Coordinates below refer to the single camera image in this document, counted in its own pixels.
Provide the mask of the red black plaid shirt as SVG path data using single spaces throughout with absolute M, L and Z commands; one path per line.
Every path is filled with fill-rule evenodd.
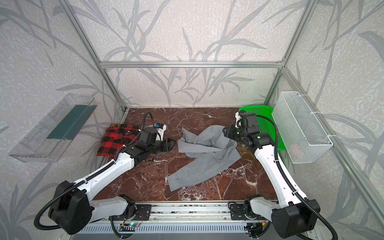
M 129 144 L 139 133 L 138 126 L 111 124 L 101 140 L 98 157 L 114 158 L 123 145 Z

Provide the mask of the grey long sleeve shirt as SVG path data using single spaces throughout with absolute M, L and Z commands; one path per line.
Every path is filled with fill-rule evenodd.
M 237 142 L 224 136 L 224 128 L 212 125 L 199 135 L 182 129 L 178 150 L 194 160 L 167 177 L 172 192 L 209 180 L 241 159 Z

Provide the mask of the green plastic basket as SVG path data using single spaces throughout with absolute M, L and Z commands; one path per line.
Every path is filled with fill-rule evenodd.
M 241 107 L 239 111 L 254 113 L 256 115 L 260 115 L 265 118 L 268 118 L 273 122 L 275 121 L 272 116 L 274 109 L 269 106 L 265 106 L 265 105 L 246 106 L 246 107 Z M 273 139 L 273 141 L 274 142 L 276 141 L 276 130 L 274 125 L 270 121 L 264 118 L 258 118 L 258 125 L 260 127 L 261 132 L 268 133 Z M 286 146 L 282 140 L 281 135 L 279 135 L 278 151 L 282 151 L 282 150 L 286 150 Z

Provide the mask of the clear acrylic wall shelf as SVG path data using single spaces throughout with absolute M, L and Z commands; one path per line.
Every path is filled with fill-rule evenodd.
M 56 163 L 96 108 L 94 97 L 67 94 L 9 156 L 23 163 Z

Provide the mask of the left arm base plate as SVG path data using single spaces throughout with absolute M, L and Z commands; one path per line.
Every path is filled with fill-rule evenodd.
M 148 221 L 151 209 L 150 204 L 128 205 L 121 215 L 111 216 L 110 219 L 113 221 Z

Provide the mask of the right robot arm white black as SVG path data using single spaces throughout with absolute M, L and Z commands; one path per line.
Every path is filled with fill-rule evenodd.
M 287 168 L 275 153 L 275 142 L 268 133 L 252 133 L 230 125 L 223 129 L 224 136 L 240 142 L 251 149 L 262 164 L 277 195 L 277 202 L 255 196 L 245 199 L 244 212 L 250 219 L 263 217 L 272 222 L 278 235 L 285 239 L 314 229 L 317 216 L 296 196 L 302 198 L 317 212 L 320 206 L 316 200 L 308 200 L 296 185 Z

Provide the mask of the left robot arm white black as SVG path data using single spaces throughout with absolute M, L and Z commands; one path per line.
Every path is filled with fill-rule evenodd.
M 49 218 L 69 235 L 80 232 L 87 224 L 111 216 L 129 219 L 136 214 L 135 201 L 126 195 L 95 200 L 96 195 L 120 175 L 133 169 L 149 155 L 170 152 L 176 141 L 170 138 L 154 144 L 142 141 L 123 146 L 114 159 L 98 170 L 73 183 L 58 185 L 54 202 L 49 206 Z

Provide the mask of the aluminium mounting rail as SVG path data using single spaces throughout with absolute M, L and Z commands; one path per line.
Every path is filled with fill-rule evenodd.
M 223 223 L 230 222 L 231 215 L 226 202 L 203 202 L 203 203 L 153 203 L 149 222 L 155 223 Z M 261 223 L 268 221 L 263 217 L 251 220 L 240 220 L 235 222 Z

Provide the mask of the aluminium frame horizontal bar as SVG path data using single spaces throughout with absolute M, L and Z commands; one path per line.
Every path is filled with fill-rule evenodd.
M 104 69 L 112 68 L 274 68 L 283 66 L 281 62 L 184 62 L 184 61 L 102 61 Z

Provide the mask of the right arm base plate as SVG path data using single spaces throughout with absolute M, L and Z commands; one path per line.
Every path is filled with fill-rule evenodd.
M 229 202 L 228 208 L 230 210 L 231 220 L 251 220 L 251 218 L 246 214 L 244 203 Z

